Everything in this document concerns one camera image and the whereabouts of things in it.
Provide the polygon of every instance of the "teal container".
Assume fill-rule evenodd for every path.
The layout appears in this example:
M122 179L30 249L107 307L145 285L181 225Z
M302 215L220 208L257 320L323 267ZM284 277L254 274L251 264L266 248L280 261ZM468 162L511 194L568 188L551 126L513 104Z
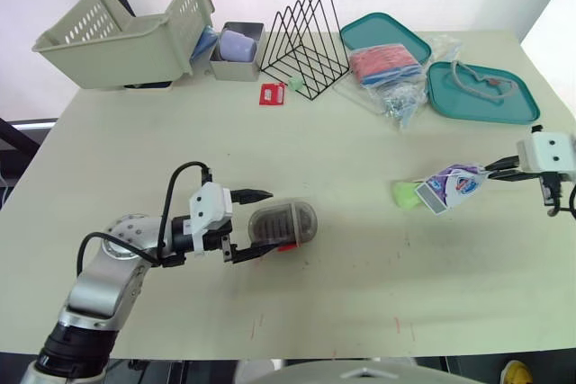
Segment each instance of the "teal container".
M440 114L468 121L494 121L527 125L540 117L536 101L522 79L509 71L491 67L467 65L481 76L497 76L512 80L517 90L509 97L491 100L466 92L456 85L450 62L437 62L427 72L428 98ZM499 89L486 81L477 81L465 70L457 72L463 85L474 90L498 96Z
M387 13L369 13L344 26L340 34L349 49L402 44L420 65L424 65L432 54L425 41Z

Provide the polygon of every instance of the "beige plastic basket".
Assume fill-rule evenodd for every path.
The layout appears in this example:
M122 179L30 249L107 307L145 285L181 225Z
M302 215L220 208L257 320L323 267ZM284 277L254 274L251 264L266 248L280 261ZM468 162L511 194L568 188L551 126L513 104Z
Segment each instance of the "beige plastic basket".
M118 0L80 0L32 48L80 87L173 81L190 56L212 0L173 0L165 13L131 16Z

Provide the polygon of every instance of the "beige table surface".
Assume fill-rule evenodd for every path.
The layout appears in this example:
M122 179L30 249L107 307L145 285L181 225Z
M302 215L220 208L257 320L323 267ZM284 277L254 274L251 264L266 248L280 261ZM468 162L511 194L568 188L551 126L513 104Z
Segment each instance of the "beige table surface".
M463 61L525 80L547 130L576 130L510 32L455 36ZM38 352L74 281L82 237L126 213L159 214L169 175L188 160L207 163L231 189L305 199L318 213L318 235L254 262L224 264L215 252L152 269L115 357L369 357L576 345L576 224L568 214L546 216L537 181L488 182L442 217L424 207L399 210L391 197L395 180L514 155L529 127L450 120L427 107L399 133L331 89L313 103L288 94L280 108L259 107L258 95L259 84L205 74L170 92L79 92L0 212L0 351ZM181 176L173 216L188 212L198 184L194 170ZM233 238L243 246L258 207L236 207Z

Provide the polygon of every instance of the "black wire rack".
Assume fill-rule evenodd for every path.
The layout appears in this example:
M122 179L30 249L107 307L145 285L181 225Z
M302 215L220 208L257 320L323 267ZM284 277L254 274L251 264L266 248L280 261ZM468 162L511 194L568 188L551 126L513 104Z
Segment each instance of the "black wire rack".
M311 101L348 72L334 1L298 0L278 11L261 69L286 84L301 78L297 92Z

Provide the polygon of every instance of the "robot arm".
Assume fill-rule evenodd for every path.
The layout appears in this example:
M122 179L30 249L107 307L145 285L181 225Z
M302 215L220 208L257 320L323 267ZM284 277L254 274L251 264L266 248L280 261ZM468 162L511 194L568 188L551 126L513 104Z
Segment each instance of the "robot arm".
M517 182L539 179L544 205L552 207L549 216L569 211L576 219L574 201L576 186L568 199L568 207L561 206L562 182L576 183L576 138L558 132L543 132L534 126L529 138L517 143L517 156L504 157L487 165L490 179Z
M202 167L202 188L190 199L190 215L170 220L167 211L175 178L190 164L179 167L170 180L161 218L128 215L104 233L85 237L78 253L76 283L22 384L102 382L116 336L128 319L150 267L182 265L188 252L201 255L216 249L222 250L225 262L240 263L277 247L238 250L230 242L232 202L255 202L272 194L223 188L212 182L206 165ZM83 269L86 244L95 237L102 239L100 248Z

